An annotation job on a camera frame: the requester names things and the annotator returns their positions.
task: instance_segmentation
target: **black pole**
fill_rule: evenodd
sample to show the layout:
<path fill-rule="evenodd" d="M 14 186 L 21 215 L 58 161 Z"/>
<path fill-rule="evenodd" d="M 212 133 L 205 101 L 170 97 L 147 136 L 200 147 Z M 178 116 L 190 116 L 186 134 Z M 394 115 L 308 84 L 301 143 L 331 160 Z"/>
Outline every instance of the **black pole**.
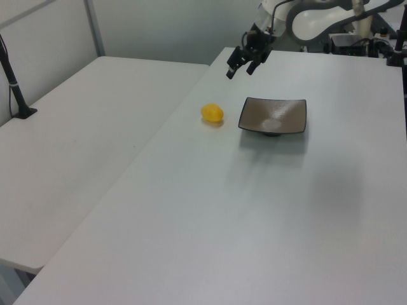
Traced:
<path fill-rule="evenodd" d="M 397 41 L 394 47 L 394 53 L 387 59 L 387 65 L 404 68 L 403 50 L 404 39 L 407 34 L 407 5 L 404 6 L 403 19 L 401 20 L 400 29 L 397 31 Z"/>
<path fill-rule="evenodd" d="M 13 94 L 15 97 L 15 100 L 17 101 L 18 104 L 18 113 L 14 115 L 15 118 L 19 119 L 26 119 L 35 112 L 37 112 L 37 109 L 33 109 L 27 106 L 25 103 L 23 94 L 21 93 L 20 87 L 17 83 L 17 80 L 15 78 L 13 69 L 11 68 L 10 61 L 8 60 L 8 53 L 6 50 L 6 46 L 3 44 L 3 39 L 0 39 L 0 62 L 1 65 L 3 66 L 4 73 L 6 73 L 6 77 L 9 83 L 9 86 L 11 87 L 11 90 L 13 90 Z"/>

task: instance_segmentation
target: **equipment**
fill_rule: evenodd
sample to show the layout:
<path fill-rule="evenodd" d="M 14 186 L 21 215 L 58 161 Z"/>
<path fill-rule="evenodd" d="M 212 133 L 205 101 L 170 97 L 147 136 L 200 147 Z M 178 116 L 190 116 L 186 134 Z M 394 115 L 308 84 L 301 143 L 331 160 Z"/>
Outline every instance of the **equipment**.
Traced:
<path fill-rule="evenodd" d="M 343 24 L 395 7 L 403 0 L 263 0 L 249 32 L 242 36 L 242 46 L 231 54 L 226 74 L 232 79 L 236 71 L 251 62 L 250 75 L 265 63 L 272 44 L 283 32 L 306 46 Z"/>
<path fill-rule="evenodd" d="M 8 84 L 9 84 L 10 114 L 13 118 L 27 119 L 28 117 L 32 116 L 35 112 L 37 112 L 37 109 L 30 108 L 25 103 L 24 97 L 20 90 L 20 86 L 17 83 L 13 69 L 11 68 L 11 65 L 10 65 L 10 61 L 8 60 L 8 52 L 7 52 L 6 44 L 4 43 L 1 35 L 0 35 L 0 62 L 1 62 L 1 65 L 3 66 L 4 73 L 6 74 Z M 10 90 L 13 91 L 15 100 L 18 104 L 18 113 L 14 116 L 11 113 L 11 105 L 10 105 L 11 91 Z"/>
<path fill-rule="evenodd" d="M 331 38 L 332 54 L 348 56 L 365 56 L 365 41 L 359 35 L 335 35 Z"/>

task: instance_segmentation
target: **lemon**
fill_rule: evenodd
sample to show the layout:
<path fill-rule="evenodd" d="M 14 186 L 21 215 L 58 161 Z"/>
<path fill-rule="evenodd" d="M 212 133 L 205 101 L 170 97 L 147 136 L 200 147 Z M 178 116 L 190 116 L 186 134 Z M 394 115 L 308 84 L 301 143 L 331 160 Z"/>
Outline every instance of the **lemon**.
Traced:
<path fill-rule="evenodd" d="M 218 123 L 223 119 L 223 110 L 214 103 L 203 106 L 201 114 L 204 119 L 212 123 Z"/>

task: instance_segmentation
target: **black cable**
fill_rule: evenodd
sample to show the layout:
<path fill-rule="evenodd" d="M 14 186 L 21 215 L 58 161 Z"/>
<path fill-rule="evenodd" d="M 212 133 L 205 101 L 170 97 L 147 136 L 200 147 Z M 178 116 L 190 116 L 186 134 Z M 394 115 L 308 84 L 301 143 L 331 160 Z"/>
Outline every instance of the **black cable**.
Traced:
<path fill-rule="evenodd" d="M 11 118 L 14 118 L 14 115 L 11 111 L 11 86 L 8 86 L 8 110 L 10 111 Z"/>
<path fill-rule="evenodd" d="M 3 37 L 2 37 L 1 34 L 0 34 L 0 43 L 3 45 L 3 48 L 6 51 L 6 56 L 7 56 L 7 59 L 8 59 L 7 46 L 6 46 L 6 43 L 4 42 Z M 10 85 L 8 85 L 8 110 L 10 112 L 11 118 L 14 118 L 13 113 L 11 111 L 11 86 Z"/>
<path fill-rule="evenodd" d="M 283 4 L 286 4 L 286 3 L 288 3 L 288 2 L 292 2 L 292 1 L 294 1 L 294 0 L 285 0 L 285 1 L 282 1 L 282 2 L 280 2 L 279 4 L 277 4 L 276 6 L 274 6 L 274 10 L 273 10 L 273 14 L 272 14 L 272 27 L 271 27 L 270 30 L 269 30 L 270 35 L 272 35 L 272 34 L 273 34 L 273 31 L 274 31 L 274 15 L 275 15 L 275 10 L 276 10 L 280 5 L 283 5 Z"/>
<path fill-rule="evenodd" d="M 361 43 L 361 42 L 363 42 L 363 44 L 361 45 L 361 46 L 363 46 L 364 43 L 370 42 L 370 39 L 369 38 L 362 38 L 361 40 L 358 40 L 355 43 L 352 43 L 350 46 L 354 46 L 354 45 L 356 45 L 358 43 Z"/>
<path fill-rule="evenodd" d="M 0 42 L 1 42 L 1 44 L 4 46 L 4 50 L 6 51 L 6 55 L 7 55 L 7 58 L 8 58 L 7 46 L 6 46 L 6 43 L 4 42 L 3 37 L 2 37 L 1 34 L 0 34 Z"/>

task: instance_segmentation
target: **square bowl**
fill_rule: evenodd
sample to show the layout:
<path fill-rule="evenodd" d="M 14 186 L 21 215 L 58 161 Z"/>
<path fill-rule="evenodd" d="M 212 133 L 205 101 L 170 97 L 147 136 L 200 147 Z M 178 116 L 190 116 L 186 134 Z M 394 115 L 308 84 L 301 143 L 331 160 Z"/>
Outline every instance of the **square bowl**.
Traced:
<path fill-rule="evenodd" d="M 302 133 L 307 126 L 306 100 L 267 100 L 248 97 L 238 127 L 269 136 Z"/>

